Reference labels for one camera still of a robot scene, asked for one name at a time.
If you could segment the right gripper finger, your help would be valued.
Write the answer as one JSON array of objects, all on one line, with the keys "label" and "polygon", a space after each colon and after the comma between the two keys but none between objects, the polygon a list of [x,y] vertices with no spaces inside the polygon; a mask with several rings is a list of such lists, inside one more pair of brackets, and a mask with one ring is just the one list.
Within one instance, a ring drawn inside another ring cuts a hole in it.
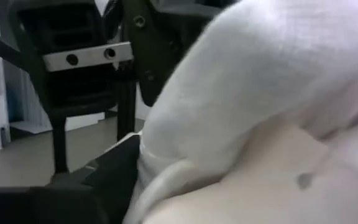
[{"label": "right gripper finger", "polygon": [[0,187],[0,223],[122,223],[137,181],[140,136],[42,187]]}]

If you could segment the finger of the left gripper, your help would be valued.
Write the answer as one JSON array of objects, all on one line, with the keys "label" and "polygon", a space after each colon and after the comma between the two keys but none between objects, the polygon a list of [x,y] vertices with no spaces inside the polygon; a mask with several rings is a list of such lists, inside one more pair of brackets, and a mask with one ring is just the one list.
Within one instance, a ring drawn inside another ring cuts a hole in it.
[{"label": "finger of the left gripper", "polygon": [[141,97],[153,106],[179,61],[180,35],[173,20],[183,14],[181,5],[144,0],[123,0],[122,5]]}]

